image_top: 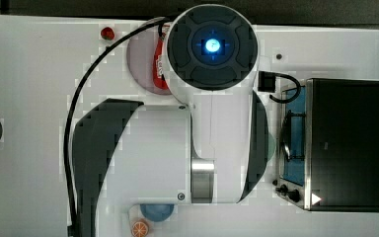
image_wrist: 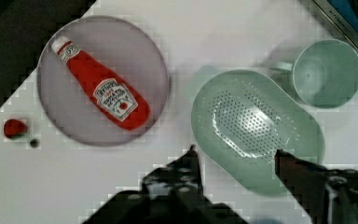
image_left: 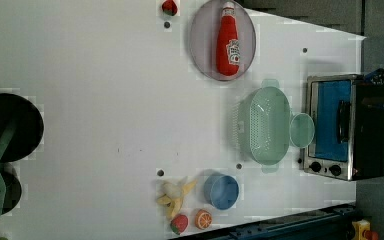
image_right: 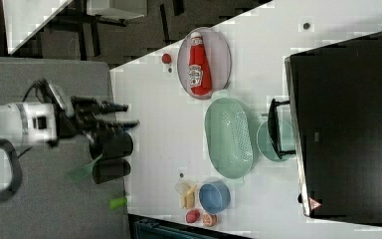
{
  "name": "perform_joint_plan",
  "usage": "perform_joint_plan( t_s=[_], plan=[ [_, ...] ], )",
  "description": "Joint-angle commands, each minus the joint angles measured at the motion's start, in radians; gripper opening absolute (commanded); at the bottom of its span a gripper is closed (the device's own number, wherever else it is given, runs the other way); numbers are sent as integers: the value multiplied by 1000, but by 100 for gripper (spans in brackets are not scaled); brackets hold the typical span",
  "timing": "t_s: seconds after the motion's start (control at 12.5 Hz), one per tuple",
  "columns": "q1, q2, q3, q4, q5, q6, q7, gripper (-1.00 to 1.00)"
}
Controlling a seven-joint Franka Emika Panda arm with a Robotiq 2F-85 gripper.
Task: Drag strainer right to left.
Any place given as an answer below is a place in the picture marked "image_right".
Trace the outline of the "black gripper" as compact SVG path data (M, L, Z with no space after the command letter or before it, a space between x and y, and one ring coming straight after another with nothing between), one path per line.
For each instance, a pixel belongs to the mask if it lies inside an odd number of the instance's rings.
M96 117L100 114L128 111L128 105L99 102L94 98L67 97L63 90L54 84L48 84L48 102L54 109L57 139L73 138L91 131L96 126ZM138 126L139 121L100 120L97 124L104 128L128 130Z

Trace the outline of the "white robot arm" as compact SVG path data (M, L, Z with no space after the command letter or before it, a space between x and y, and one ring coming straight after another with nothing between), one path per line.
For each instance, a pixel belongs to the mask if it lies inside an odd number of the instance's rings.
M41 79L29 90L34 102L0 105L0 139L14 146L46 143L56 146L62 139L83 135L91 143L103 143L139 125L138 120L104 120L102 115L125 112L119 105L94 98L67 97L62 89Z

